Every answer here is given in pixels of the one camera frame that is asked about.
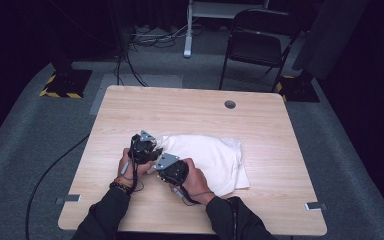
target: beaded bracelet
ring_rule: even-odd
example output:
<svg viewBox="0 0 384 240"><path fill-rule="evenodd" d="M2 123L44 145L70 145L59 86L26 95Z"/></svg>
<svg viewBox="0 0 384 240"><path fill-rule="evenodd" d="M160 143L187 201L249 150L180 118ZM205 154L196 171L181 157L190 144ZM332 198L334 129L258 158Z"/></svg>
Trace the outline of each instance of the beaded bracelet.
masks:
<svg viewBox="0 0 384 240"><path fill-rule="evenodd" d="M127 194L130 195L130 193L132 192L132 188L124 185L124 184L120 184L118 182L112 182L110 183L110 188L113 188L113 187L116 187L116 188L119 188L121 190L124 190L124 192L126 192Z"/></svg>

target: black sleeve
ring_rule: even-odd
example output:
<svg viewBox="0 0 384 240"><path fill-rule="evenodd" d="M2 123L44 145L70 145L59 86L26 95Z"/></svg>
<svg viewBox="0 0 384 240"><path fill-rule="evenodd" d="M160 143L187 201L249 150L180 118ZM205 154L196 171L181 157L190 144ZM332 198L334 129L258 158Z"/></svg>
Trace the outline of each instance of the black sleeve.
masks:
<svg viewBox="0 0 384 240"><path fill-rule="evenodd" d="M236 240L275 240L276 238L267 231L263 221L255 215L239 197L231 197L236 211ZM214 232L222 240L233 240L234 215L233 209L227 202L219 197L213 198L206 207Z"/></svg>
<svg viewBox="0 0 384 240"><path fill-rule="evenodd" d="M121 189L111 188L100 202L90 207L72 239L114 239L129 201L130 196Z"/></svg>

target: gray carpet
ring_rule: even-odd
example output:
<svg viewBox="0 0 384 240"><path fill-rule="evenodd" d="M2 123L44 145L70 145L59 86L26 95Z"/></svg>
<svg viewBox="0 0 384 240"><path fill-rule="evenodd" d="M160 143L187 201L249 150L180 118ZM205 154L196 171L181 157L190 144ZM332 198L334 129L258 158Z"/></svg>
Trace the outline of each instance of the gray carpet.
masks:
<svg viewBox="0 0 384 240"><path fill-rule="evenodd" d="M203 32L194 37L190 59L183 58L184 38L170 48L137 47L130 59L143 76L182 76L183 88L217 89L226 39L226 31ZM285 75L299 74L290 66L303 41L305 36L291 52ZM115 63L76 62L73 67L93 70L83 99L39 97L54 70L49 65L30 81L0 129L0 239L25 238L25 214L35 184L56 159L90 132L95 116L89 113ZM229 80L223 89L270 89L270 75L264 76L261 67L233 63L228 67ZM126 63L120 72L131 74ZM258 83L234 80L239 78ZM317 197L328 206L323 212L328 233L317 239L384 239L384 200L317 82L313 85L320 103L287 102L286 107ZM65 156L39 186L30 213L31 239L69 239L73 234L59 229L62 206L55 199L67 194L84 147L82 143Z"/></svg>

